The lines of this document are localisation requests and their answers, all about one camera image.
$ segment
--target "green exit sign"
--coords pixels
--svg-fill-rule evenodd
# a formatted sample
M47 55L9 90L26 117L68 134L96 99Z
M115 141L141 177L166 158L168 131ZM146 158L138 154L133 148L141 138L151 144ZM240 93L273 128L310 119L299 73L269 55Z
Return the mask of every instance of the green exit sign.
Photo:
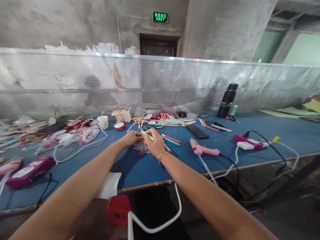
M168 14L167 13L159 13L159 12L153 12L153 22L162 22L162 23L168 23Z

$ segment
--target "blue workbench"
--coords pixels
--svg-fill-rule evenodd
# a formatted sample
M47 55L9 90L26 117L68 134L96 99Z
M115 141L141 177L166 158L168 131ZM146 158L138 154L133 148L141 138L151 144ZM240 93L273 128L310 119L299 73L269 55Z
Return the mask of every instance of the blue workbench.
M180 147L173 145L172 143L166 142L166 144L177 158L200 173L206 173L206 170L202 164L199 163L198 157L194 154L190 145L190 138L196 139L200 145L206 145L207 148L219 149L223 155L234 161L236 142L233 140L233 136L240 133L244 134L248 130L255 130L268 140L272 140L275 136L280 136L281 138L279 142L295 149L300 155L317 154L320 152L320 124L300 119L275 117L261 112L251 112L246 114L237 113L236 117L241 124L227 119L217 118L214 115L206 118L207 120L219 122L231 129L232 132L216 132L202 127L200 122L197 121L196 125L210 136L209 139L197 139L186 127L166 126L158 131L180 140L182 142ZM114 123L110 122L110 127L105 130L109 136L106 140L85 148L75 157L54 166L51 169L53 180L47 190L47 193L49 194L47 194L46 199L73 173L97 156L112 142L124 136L127 129L131 126L131 123L128 123L124 130L116 131L112 127L113 124ZM138 130L137 124L131 129ZM99 133L97 139L99 140L103 137L105 137L105 135L103 133ZM250 137L260 139L260 137L255 133L250 133ZM71 156L80 149L80 147L76 145L60 147L57 149L57 158L62 159L67 156ZM290 152L280 144L275 144L275 147L286 158L295 156L294 153ZM2 156L21 156L24 157L25 163L29 163L35 158L33 153L34 151L20 152L20 150L18 151L18 148L13 148ZM52 156L52 153L53 150L39 156ZM245 151L239 149L238 155L238 167L263 164L265 162L280 159L277 153L270 147L264 148L261 151ZM230 167L230 162L219 156L214 157L210 155L203 155L203 160L211 171L225 170ZM129 147L121 152L112 166L111 172L122 172L118 189L171 179L166 169L159 166L158 160L155 157L152 157L152 155L149 154L139 155L137 152L133 152L133 147ZM0 199L0 211L36 204L47 185L48 178L48 176L43 177L34 184L16 191L5 186Z

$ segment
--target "hot glue gun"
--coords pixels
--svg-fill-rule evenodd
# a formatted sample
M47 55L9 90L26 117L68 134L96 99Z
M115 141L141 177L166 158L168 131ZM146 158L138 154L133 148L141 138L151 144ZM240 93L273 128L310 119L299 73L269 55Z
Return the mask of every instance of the hot glue gun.
M218 156L220 151L218 149L210 149L200 146L193 138L190 139L191 147L196 155L202 155L203 153L212 156Z

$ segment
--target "red plastic stool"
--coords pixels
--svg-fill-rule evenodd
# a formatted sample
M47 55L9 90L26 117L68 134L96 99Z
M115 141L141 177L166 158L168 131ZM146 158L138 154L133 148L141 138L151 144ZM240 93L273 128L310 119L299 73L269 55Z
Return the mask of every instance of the red plastic stool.
M112 197L107 209L109 221L112 224L127 227L129 211L131 211L131 205L127 195Z

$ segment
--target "hand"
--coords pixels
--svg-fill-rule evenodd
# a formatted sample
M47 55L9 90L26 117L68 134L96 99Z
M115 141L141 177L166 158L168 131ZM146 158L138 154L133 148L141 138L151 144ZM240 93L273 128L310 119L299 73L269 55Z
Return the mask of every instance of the hand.
M124 137L120 138L119 141L123 144L124 148L126 148L133 144L143 144L144 138L141 132L129 131Z
M149 135L154 137L154 142L151 141ZM157 132L155 128L151 128L150 130L146 131L144 135L144 141L147 143L150 152L158 158L161 153L165 151L163 138L160 133Z

